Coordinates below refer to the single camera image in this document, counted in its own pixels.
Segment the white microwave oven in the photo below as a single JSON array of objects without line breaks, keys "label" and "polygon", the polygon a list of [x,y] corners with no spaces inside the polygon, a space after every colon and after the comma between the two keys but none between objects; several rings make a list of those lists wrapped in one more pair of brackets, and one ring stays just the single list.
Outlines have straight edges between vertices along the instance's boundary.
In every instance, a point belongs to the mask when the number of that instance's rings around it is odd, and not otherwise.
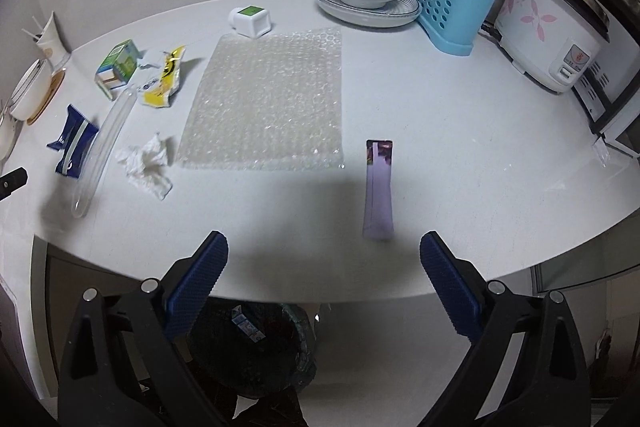
[{"label": "white microwave oven", "polygon": [[639,46],[610,43],[572,89],[592,134],[639,157]]}]

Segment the purple sachet wrapper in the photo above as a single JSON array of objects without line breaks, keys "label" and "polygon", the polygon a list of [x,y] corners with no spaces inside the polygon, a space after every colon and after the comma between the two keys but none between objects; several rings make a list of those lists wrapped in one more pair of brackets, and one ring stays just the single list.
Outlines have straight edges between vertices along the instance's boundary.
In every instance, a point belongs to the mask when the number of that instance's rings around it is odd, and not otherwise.
[{"label": "purple sachet wrapper", "polygon": [[392,141],[367,141],[367,185],[362,235],[372,241],[390,241],[395,234],[392,157]]}]

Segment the yellow white snack wrapper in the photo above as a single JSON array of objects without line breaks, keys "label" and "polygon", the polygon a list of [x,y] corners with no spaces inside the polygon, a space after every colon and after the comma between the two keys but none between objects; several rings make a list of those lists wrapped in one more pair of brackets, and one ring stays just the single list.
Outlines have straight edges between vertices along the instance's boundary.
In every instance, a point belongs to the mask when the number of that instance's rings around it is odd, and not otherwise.
[{"label": "yellow white snack wrapper", "polygon": [[180,89],[180,69],[186,46],[171,51],[148,49],[138,60],[143,79],[137,87],[138,102],[152,108],[168,108]]}]

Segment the clear bubble wrap sheet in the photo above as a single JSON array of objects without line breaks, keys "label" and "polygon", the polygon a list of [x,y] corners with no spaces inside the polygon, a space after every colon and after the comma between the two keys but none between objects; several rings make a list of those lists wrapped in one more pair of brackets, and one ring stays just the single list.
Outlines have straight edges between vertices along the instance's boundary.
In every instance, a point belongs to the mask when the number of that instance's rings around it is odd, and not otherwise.
[{"label": "clear bubble wrap sheet", "polygon": [[341,29],[222,36],[176,161],[190,169],[343,167]]}]

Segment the black mesh trash bin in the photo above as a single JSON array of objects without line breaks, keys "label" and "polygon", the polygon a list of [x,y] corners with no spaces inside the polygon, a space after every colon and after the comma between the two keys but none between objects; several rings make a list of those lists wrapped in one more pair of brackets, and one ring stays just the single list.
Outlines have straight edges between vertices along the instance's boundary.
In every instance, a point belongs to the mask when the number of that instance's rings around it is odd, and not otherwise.
[{"label": "black mesh trash bin", "polygon": [[305,426],[298,395],[316,377],[308,314],[288,303],[209,298],[186,337],[189,369],[233,426]]}]

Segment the white bowl with lid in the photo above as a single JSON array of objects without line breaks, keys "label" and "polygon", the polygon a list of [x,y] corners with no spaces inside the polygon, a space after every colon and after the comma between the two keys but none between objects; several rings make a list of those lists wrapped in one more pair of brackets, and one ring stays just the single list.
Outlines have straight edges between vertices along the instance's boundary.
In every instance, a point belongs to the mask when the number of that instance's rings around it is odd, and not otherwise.
[{"label": "white bowl with lid", "polygon": [[51,64],[46,58],[38,58],[14,88],[9,101],[9,114],[18,121],[35,118],[46,105],[51,84]]}]

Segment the blue plastic utensil holder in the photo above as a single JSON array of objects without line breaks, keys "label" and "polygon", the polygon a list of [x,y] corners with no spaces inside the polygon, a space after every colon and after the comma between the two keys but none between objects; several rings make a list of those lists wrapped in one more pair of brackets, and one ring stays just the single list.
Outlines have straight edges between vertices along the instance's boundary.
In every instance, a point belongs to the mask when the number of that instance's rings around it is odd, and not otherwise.
[{"label": "blue plastic utensil holder", "polygon": [[469,56],[480,26],[495,0],[418,0],[416,19],[434,47],[455,56]]}]

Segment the green white carton box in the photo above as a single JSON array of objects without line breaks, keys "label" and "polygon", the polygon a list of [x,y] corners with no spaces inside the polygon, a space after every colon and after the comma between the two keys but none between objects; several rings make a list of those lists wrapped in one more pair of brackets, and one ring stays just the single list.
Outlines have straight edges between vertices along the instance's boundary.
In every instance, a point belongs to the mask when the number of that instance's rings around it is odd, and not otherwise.
[{"label": "green white carton box", "polygon": [[141,54],[132,39],[116,44],[107,53],[96,70],[94,81],[110,101],[115,98],[115,90],[126,86],[134,75],[140,57]]}]

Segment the white bottle green label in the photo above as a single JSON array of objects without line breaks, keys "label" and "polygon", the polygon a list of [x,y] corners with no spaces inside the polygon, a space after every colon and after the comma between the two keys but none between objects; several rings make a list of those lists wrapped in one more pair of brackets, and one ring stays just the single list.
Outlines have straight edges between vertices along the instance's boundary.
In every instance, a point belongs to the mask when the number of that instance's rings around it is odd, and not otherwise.
[{"label": "white bottle green label", "polygon": [[270,13],[256,5],[234,8],[228,16],[230,26],[243,37],[257,39],[272,29]]}]

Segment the white floral rice cooker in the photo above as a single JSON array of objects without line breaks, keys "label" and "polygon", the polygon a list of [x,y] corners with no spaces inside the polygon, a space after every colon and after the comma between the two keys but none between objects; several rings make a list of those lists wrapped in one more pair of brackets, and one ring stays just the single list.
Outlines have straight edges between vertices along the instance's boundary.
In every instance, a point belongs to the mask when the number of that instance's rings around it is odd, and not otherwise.
[{"label": "white floral rice cooker", "polygon": [[512,65],[555,93],[573,88],[610,42],[598,0],[504,0],[495,20]]}]

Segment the dark blue cookie wrapper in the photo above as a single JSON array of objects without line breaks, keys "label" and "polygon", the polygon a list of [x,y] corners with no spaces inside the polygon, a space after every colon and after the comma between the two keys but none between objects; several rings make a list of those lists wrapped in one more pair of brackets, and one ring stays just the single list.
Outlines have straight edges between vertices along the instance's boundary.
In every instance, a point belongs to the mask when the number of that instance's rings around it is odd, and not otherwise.
[{"label": "dark blue cookie wrapper", "polygon": [[82,115],[72,104],[66,108],[67,116],[62,132],[47,148],[60,152],[61,159],[55,172],[61,176],[78,179],[85,157],[99,132],[99,127]]}]

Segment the crumpled white tissue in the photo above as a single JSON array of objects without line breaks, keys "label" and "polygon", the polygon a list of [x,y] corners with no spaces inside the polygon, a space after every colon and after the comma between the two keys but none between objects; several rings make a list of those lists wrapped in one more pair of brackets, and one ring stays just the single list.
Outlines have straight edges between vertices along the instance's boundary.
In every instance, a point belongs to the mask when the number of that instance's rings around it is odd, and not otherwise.
[{"label": "crumpled white tissue", "polygon": [[115,160],[125,171],[126,180],[138,190],[164,200],[172,189],[171,181],[163,174],[169,166],[166,142],[155,133],[142,146],[119,150]]}]

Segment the wooden coaster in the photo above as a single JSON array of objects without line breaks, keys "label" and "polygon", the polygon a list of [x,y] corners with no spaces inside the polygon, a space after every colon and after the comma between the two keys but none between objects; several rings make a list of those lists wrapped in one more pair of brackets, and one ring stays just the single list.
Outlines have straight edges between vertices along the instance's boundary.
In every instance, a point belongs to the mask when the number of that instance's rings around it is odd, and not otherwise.
[{"label": "wooden coaster", "polygon": [[50,76],[49,87],[47,91],[44,92],[43,98],[40,101],[40,104],[36,108],[35,112],[25,120],[25,124],[28,124],[30,126],[46,110],[48,104],[51,102],[52,98],[55,96],[56,91],[58,91],[58,88],[61,86],[61,83],[64,80],[65,72],[66,72],[66,69],[61,68]]}]

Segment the blue rimmed plate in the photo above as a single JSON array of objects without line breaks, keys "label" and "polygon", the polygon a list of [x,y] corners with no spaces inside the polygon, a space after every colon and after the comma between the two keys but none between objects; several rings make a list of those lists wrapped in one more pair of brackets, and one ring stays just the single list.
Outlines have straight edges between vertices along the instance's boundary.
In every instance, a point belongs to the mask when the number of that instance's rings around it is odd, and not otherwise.
[{"label": "blue rimmed plate", "polygon": [[358,27],[393,29],[414,22],[422,11],[418,0],[392,0],[382,8],[365,9],[351,6],[342,0],[316,0],[323,12]]}]

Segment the clear plastic toothbrush case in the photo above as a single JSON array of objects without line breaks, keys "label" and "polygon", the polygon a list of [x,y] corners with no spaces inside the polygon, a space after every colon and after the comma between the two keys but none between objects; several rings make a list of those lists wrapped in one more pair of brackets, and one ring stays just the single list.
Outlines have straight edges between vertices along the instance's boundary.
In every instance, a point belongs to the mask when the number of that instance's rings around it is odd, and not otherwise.
[{"label": "clear plastic toothbrush case", "polygon": [[74,218],[83,218],[87,214],[108,158],[136,100],[136,89],[127,88],[122,91],[93,140],[72,198],[70,211]]}]

